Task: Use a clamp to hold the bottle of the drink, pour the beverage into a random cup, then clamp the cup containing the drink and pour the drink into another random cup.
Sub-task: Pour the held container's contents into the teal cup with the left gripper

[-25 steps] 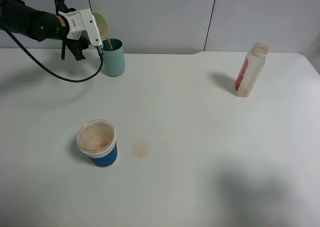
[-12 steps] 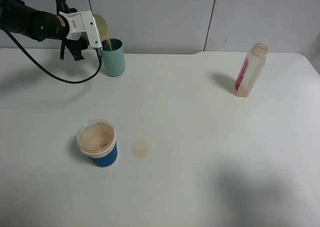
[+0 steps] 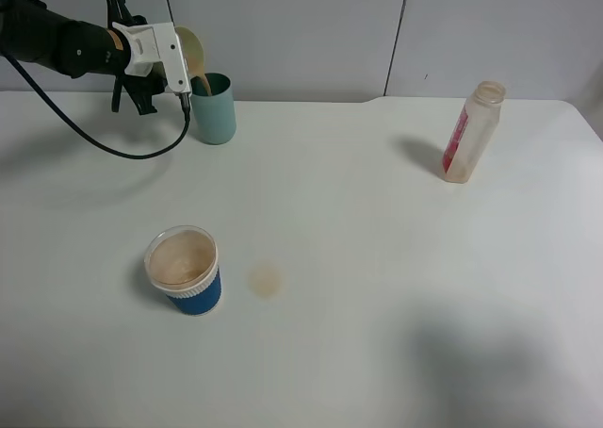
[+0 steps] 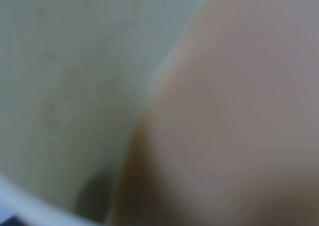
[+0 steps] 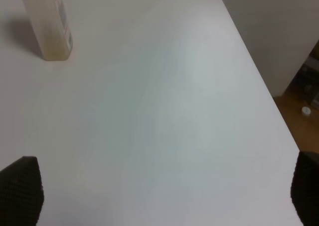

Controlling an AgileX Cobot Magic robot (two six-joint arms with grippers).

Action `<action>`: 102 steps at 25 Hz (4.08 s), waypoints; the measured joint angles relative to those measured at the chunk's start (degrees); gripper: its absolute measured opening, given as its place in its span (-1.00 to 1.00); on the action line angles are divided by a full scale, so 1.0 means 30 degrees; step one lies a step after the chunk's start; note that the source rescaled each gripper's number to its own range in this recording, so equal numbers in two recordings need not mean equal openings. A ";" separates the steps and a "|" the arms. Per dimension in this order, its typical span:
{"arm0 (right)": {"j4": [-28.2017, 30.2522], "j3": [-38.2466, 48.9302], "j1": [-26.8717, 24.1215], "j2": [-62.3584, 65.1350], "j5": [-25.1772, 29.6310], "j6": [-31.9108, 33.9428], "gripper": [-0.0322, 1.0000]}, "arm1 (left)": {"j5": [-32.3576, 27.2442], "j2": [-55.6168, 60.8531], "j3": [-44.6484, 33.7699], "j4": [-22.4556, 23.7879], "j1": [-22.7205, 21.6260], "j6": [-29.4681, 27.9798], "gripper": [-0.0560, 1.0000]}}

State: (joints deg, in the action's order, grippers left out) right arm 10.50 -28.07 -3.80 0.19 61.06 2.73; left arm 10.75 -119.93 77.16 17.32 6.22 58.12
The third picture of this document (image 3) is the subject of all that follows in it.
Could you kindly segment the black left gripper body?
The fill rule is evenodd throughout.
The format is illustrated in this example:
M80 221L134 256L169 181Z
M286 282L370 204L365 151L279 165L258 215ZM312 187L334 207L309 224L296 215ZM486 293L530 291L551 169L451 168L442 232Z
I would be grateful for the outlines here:
M124 73L131 51L125 38L112 29L70 20L60 26L60 72L76 79L85 74L114 77L114 88L126 90L144 86L151 93L163 93L165 83L158 76L134 77Z

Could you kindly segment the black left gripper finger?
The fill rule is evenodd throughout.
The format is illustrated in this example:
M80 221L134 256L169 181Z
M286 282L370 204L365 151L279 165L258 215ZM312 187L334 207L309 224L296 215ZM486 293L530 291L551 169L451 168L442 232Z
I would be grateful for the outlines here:
M123 87L133 101L139 115L157 113L153 97L165 91L165 79L161 76L125 76Z
M107 26L113 24L124 26L145 25L146 18L142 15L132 15L126 6L126 0L106 0Z

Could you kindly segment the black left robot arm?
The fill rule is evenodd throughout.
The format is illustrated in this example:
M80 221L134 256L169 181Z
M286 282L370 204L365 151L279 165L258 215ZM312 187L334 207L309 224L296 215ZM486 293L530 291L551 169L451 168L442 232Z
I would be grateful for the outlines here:
M126 0L106 0L107 26L72 20L49 10L41 0L1 0L1 54L5 58L35 63L72 79L85 74L115 77L111 110L120 109L126 90L138 113L156 112L152 104L166 82L159 75L133 76L125 70L134 47L117 27L146 25L132 15Z

